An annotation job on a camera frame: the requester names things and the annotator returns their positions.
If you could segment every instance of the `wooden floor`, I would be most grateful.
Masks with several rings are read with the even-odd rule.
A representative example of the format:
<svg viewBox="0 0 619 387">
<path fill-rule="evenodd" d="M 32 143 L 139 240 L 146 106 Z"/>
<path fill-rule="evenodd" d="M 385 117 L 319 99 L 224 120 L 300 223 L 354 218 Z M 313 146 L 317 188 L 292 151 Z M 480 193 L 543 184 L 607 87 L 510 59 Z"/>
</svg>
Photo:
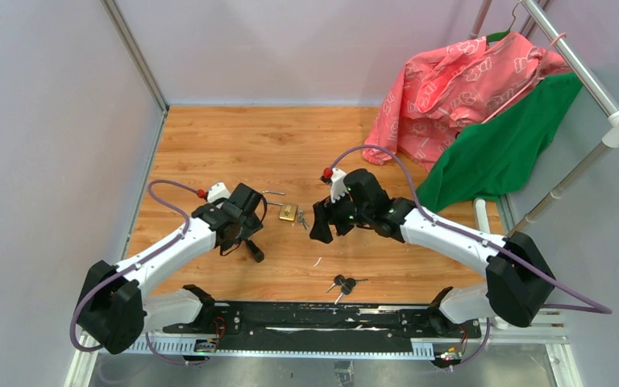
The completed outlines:
<svg viewBox="0 0 619 387">
<path fill-rule="evenodd" d="M 322 170 L 346 149 L 364 141 L 376 109 L 352 107 L 173 107 L 156 155 L 151 180 L 165 178 L 208 189 L 224 181 L 229 189 L 243 182 L 253 189 L 285 191 L 313 220 L 312 204 L 328 195 L 319 181 Z M 426 172 L 405 160 L 415 183 Z M 339 167 L 368 168 L 390 196 L 410 198 L 402 171 L 394 162 L 375 166 L 358 152 Z M 191 193 L 161 186 L 156 192 L 190 213 L 202 204 Z M 488 204 L 494 232 L 501 232 L 496 206 Z M 442 215 L 475 227 L 470 202 L 454 205 Z M 176 213 L 146 195 L 128 256 L 163 238 L 181 224 Z M 199 256 L 166 280 L 157 293 L 195 284 L 220 300 L 333 301 L 326 294 L 337 274 L 369 281 L 358 285 L 345 302 L 430 302 L 449 285 L 481 281 L 470 269 L 419 246 L 379 237 L 373 231 L 353 230 L 331 244 L 310 240 L 299 224 L 278 219 L 271 207 L 264 229 L 253 240 L 266 255 L 257 264 L 246 248 L 229 256 L 218 250 Z M 321 262 L 314 266 L 318 258 Z"/>
</svg>

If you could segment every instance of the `metal frame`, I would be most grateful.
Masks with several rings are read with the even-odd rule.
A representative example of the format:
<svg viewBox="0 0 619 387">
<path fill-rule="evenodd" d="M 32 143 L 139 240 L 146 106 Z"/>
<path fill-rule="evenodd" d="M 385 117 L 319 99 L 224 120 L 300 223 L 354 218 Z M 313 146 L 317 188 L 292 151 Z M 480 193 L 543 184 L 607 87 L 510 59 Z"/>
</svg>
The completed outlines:
<svg viewBox="0 0 619 387">
<path fill-rule="evenodd" d="M 547 18 L 541 4 L 548 6 L 550 0 L 520 0 L 529 18 L 524 24 L 521 32 L 531 33 L 535 26 L 540 27 L 542 32 L 549 40 L 555 40 L 559 36 L 559 31 L 554 27 L 551 21 Z M 482 27 L 485 16 L 488 13 L 488 9 L 492 4 L 491 0 L 483 0 L 476 17 L 476 23 L 474 23 L 471 37 L 474 39 L 478 36 L 478 32 Z M 613 126 L 613 129 L 609 133 L 615 131 L 617 124 L 619 123 L 619 104 L 611 96 L 611 93 L 601 84 L 596 78 L 592 70 L 583 62 L 583 60 L 575 53 L 571 45 L 566 38 L 558 39 L 555 42 L 556 50 L 561 54 L 563 59 L 568 63 L 573 73 L 582 81 L 585 89 L 592 95 L 597 105 L 604 111 L 606 117 L 609 119 L 609 123 Z M 523 219 L 521 219 L 509 232 L 512 235 L 516 231 L 525 230 L 531 223 L 535 223 L 539 216 L 551 207 L 554 202 L 559 200 L 565 192 L 573 186 L 597 161 L 606 156 L 612 149 L 616 147 L 612 144 L 607 144 L 602 139 L 594 149 L 592 149 Z M 504 210 L 509 210 L 510 206 L 504 203 Z M 505 221 L 509 225 L 513 223 L 513 217 L 509 216 Z"/>
<path fill-rule="evenodd" d="M 548 10 L 549 5 L 551 4 L 551 0 L 539 0 L 538 4 L 543 10 Z M 535 28 L 537 26 L 538 25 L 536 24 L 535 19 L 528 18 L 526 19 L 526 22 L 523 23 L 523 26 L 521 26 L 521 29 L 518 31 L 526 38 L 530 38 L 533 35 L 533 32 L 535 32 Z"/>
<path fill-rule="evenodd" d="M 115 26 L 115 29 L 117 30 L 120 39 L 122 39 L 122 42 L 124 43 L 124 47 L 127 49 L 129 55 L 131 56 L 131 59 L 134 61 L 136 69 L 139 70 L 139 74 L 141 74 L 143 81 L 146 83 L 148 90 L 151 92 L 151 95 L 155 100 L 158 109 L 162 111 L 163 115 L 167 115 L 169 105 L 164 99 L 162 91 L 160 91 L 158 82 L 153 77 L 151 70 L 148 68 L 148 64 L 143 58 L 143 54 L 141 53 L 139 45 L 136 43 L 134 36 L 131 34 L 129 26 L 127 26 L 127 22 L 124 20 L 124 16 L 120 11 L 117 2 L 115 2 L 115 0 L 101 0 L 101 4 L 106 9 L 108 18 L 110 18 L 110 21 Z"/>
<path fill-rule="evenodd" d="M 118 8 L 116 1 L 101 0 L 101 3 L 106 9 L 109 19 L 115 25 L 115 28 L 120 38 L 122 39 L 125 48 L 130 54 L 132 60 L 134 61 L 137 71 L 139 71 L 141 77 L 143 78 L 143 81 L 146 83 L 146 86 L 151 92 L 158 109 L 163 114 L 160 129 L 156 133 L 156 137 L 154 139 L 155 141 L 153 144 L 152 155 L 147 162 L 147 167 L 143 179 L 143 185 L 145 185 L 149 178 L 149 174 L 155 159 L 157 147 L 160 142 L 160 137 L 164 129 L 169 105 L 166 102 L 164 95 L 160 91 L 160 87 L 158 86 L 155 78 L 152 76 L 152 73 L 147 66 L 146 60 L 143 58 L 143 55 L 139 50 L 139 46 L 135 42 L 134 37 L 131 34 L 125 19 L 123 18 L 122 12 Z M 548 6 L 550 4 L 550 0 L 540 0 L 540 5 L 538 5 L 534 0 L 521 0 L 520 3 L 524 5 L 524 7 L 528 10 L 530 14 L 530 17 L 528 18 L 528 20 L 526 20 L 523 27 L 521 28 L 521 33 L 523 33 L 524 35 L 529 35 L 533 32 L 535 26 L 539 26 L 550 39 L 554 39 L 558 35 L 557 30 L 551 25 L 550 21 L 544 15 L 544 12 L 540 7 L 540 5 L 544 7 Z M 476 21 L 474 22 L 470 39 L 477 38 L 478 34 L 480 33 L 480 29 L 482 28 L 483 22 L 488 14 L 489 7 L 491 5 L 492 0 L 483 0 L 479 13 L 476 16 Z M 571 65 L 574 72 L 585 84 L 585 87 L 595 98 L 601 109 L 609 116 L 617 113 L 619 111 L 618 104 L 616 104 L 613 98 L 611 98 L 608 91 L 600 84 L 600 82 L 595 78 L 592 72 L 584 65 L 582 60 L 572 51 L 567 42 L 564 41 L 564 39 L 561 39 L 559 42 L 557 42 L 556 48 L 557 50 L 559 50 L 559 52 L 561 52 L 564 59 L 566 59 L 566 61 Z M 573 171 L 571 171 L 571 173 L 569 173 L 568 176 L 563 179 L 561 183 L 559 183 L 557 189 L 559 189 L 560 192 L 565 191 L 568 186 L 570 186 L 573 182 L 577 180 L 577 177 L 579 175 L 581 175 L 585 170 L 589 168 L 590 165 L 599 160 L 608 152 L 608 150 L 611 149 L 609 147 L 606 147 L 605 145 L 601 147 L 601 145 L 603 145 L 603 143 L 600 144 L 600 146 L 597 146 L 597 148 L 595 148 L 587 157 L 585 157 L 585 159 L 578 166 L 576 166 Z M 552 199 L 556 199 L 550 195 L 547 195 L 547 197 L 551 198 L 546 199 L 549 202 Z M 143 191 L 137 201 L 135 216 L 131 223 L 130 234 L 127 236 L 127 244 L 125 245 L 125 250 L 131 236 L 131 230 L 133 230 L 133 226 L 138 217 L 139 207 L 142 200 Z M 535 211 L 538 213 L 542 212 L 547 207 L 548 203 L 547 205 L 538 205 L 535 207 L 535 209 L 533 209 L 533 211 L 531 211 L 531 213 Z M 503 226 L 507 229 L 512 228 L 515 224 L 515 221 L 513 218 L 513 211 L 507 197 L 501 198 L 500 211 L 503 214 Z M 534 327 L 522 328 L 520 331 L 517 331 L 517 329 L 512 329 L 511 327 L 507 329 L 494 329 L 491 332 L 492 343 L 543 343 L 546 345 L 547 352 L 550 356 L 552 371 L 555 375 L 555 379 L 558 385 L 581 386 L 582 381 L 580 380 L 580 375 L 578 374 L 577 368 L 575 367 L 575 361 L 573 359 L 570 345 L 567 344 L 567 337 L 565 336 L 565 328 L 563 327 L 562 315 L 559 314 L 557 311 L 544 310 L 543 312 L 543 315 L 539 316 L 539 318 L 536 319 Z M 182 337 L 182 335 L 164 335 L 166 337 Z M 448 340 L 427 339 L 425 341 L 426 343 L 445 343 Z M 82 345 L 85 345 L 87 347 L 93 346 L 95 344 L 95 340 L 93 340 L 93 338 L 88 335 L 83 335 L 81 337 L 81 343 Z M 242 355 L 248 356 L 249 354 L 229 354 L 229 356 Z M 87 386 L 93 374 L 93 367 L 97 357 L 98 352 L 89 353 L 76 351 L 73 362 L 69 369 L 68 377 L 64 385 L 66 387 Z"/>
</svg>

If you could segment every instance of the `black wire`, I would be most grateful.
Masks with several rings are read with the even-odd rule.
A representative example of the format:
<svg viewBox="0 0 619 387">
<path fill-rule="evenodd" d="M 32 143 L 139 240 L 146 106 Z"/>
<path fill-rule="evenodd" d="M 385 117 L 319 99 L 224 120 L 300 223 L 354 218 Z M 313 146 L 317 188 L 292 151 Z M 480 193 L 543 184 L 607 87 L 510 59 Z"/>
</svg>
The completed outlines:
<svg viewBox="0 0 619 387">
<path fill-rule="evenodd" d="M 264 197 L 264 195 L 262 196 L 262 207 L 264 208 L 264 214 L 262 214 L 262 219 L 260 219 L 260 223 L 262 223 L 264 221 L 264 218 L 267 217 L 267 198 Z"/>
<path fill-rule="evenodd" d="M 229 254 L 231 254 L 232 252 L 235 252 L 236 250 L 238 250 L 241 247 L 241 243 L 237 244 L 235 248 L 232 248 L 231 250 L 229 250 L 228 252 L 226 252 L 226 254 L 222 254 L 222 252 L 219 252 L 220 256 L 228 256 Z"/>
</svg>

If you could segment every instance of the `pink cloth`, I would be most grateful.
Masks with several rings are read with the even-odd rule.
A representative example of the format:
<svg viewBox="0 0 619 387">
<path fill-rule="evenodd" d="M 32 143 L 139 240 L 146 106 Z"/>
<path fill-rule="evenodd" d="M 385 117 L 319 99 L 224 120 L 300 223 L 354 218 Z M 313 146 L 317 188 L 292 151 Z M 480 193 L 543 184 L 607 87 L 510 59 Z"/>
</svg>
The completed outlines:
<svg viewBox="0 0 619 387">
<path fill-rule="evenodd" d="M 490 48 L 482 37 L 418 54 L 400 71 L 365 143 L 399 149 L 430 171 L 464 127 L 483 122 L 531 82 L 505 109 L 523 99 L 538 82 L 538 65 L 540 76 L 570 71 L 559 54 L 516 32 Z M 372 164 L 390 160 L 375 149 L 362 156 Z"/>
</svg>

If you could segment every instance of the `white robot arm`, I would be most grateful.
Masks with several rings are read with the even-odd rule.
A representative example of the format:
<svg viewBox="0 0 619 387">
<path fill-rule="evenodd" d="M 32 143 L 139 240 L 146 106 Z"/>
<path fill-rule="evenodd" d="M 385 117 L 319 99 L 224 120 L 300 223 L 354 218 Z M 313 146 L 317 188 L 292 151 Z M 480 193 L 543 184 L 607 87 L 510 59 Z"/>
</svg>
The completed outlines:
<svg viewBox="0 0 619 387">
<path fill-rule="evenodd" d="M 441 334 L 474 318 L 499 316 L 518 327 L 527 327 L 549 296 L 552 285 L 512 261 L 492 246 L 501 246 L 553 277 L 537 247 L 527 235 L 511 238 L 465 227 L 423 209 L 405 198 L 390 198 L 366 169 L 345 173 L 326 170 L 322 180 L 330 196 L 314 204 L 311 239 L 330 243 L 353 227 L 411 243 L 472 268 L 486 283 L 467 288 L 445 288 L 431 302 L 430 324 Z"/>
<path fill-rule="evenodd" d="M 261 193 L 244 184 L 229 193 L 224 183 L 217 183 L 208 190 L 207 203 L 191 214 L 186 232 L 186 223 L 182 223 L 160 242 L 114 266 L 97 262 L 87 273 L 80 301 L 106 278 L 128 268 L 133 270 L 96 290 L 83 306 L 77 323 L 112 354 L 127 349 L 145 331 L 193 323 L 203 303 L 214 301 L 209 294 L 195 285 L 159 296 L 151 296 L 151 292 L 184 264 L 217 247 L 221 255 L 226 255 L 245 243 L 255 261 L 262 261 L 264 254 L 249 240 L 262 228 L 262 219 L 255 214 L 260 201 L 266 212 Z M 173 239 L 177 241 L 165 249 Z M 141 264 L 142 257 L 158 249 L 163 250 Z"/>
</svg>

